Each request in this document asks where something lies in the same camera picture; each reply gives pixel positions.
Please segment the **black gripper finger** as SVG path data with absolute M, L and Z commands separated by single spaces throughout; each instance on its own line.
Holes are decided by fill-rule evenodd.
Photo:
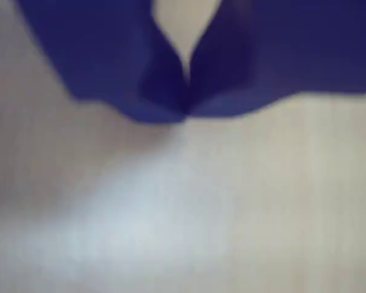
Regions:
M 79 101 L 143 123 L 179 123 L 188 86 L 152 1 L 18 1 L 39 47 Z
M 190 115 L 366 93 L 366 1 L 222 1 L 190 62 Z

